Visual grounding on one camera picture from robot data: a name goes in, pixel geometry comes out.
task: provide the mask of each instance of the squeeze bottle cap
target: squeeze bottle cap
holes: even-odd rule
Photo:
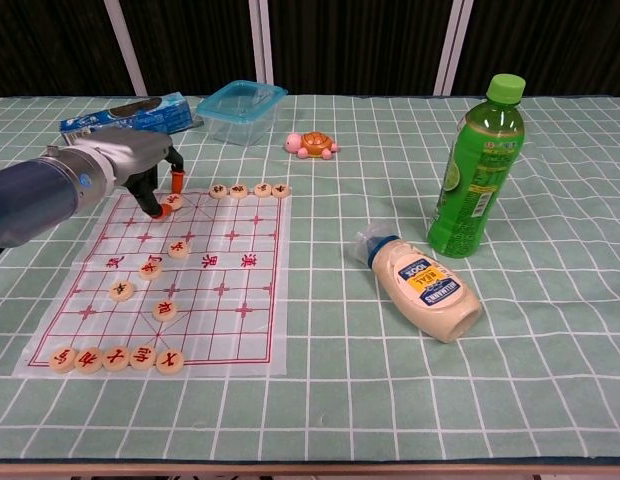
[[[375,255],[381,248],[399,237],[389,222],[372,222],[357,233],[354,245],[354,256],[372,268]]]
[[[499,73],[492,77],[486,97],[493,102],[516,105],[521,101],[526,81],[509,73]]]

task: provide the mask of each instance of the blue box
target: blue box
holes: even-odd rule
[[[151,97],[82,117],[62,120],[59,131],[72,145],[79,137],[103,127],[128,127],[136,130],[174,133],[192,126],[188,102],[179,92]]]
[[[272,128],[278,103],[287,94],[274,85],[236,80],[199,102],[197,115],[213,138],[252,145]]]

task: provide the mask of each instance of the blue container lid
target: blue container lid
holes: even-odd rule
[[[235,80],[199,102],[197,115],[232,123],[252,123],[274,107],[288,91],[275,85]]]

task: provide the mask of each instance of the mayonnaise bottle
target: mayonnaise bottle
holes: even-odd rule
[[[454,272],[373,222],[357,234],[355,256],[376,274],[399,311],[437,340],[463,335],[481,316],[474,292]]]

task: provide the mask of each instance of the green bottle cap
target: green bottle cap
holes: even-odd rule
[[[500,73],[492,77],[486,97],[493,102],[516,105],[521,101],[526,81],[517,75]]]

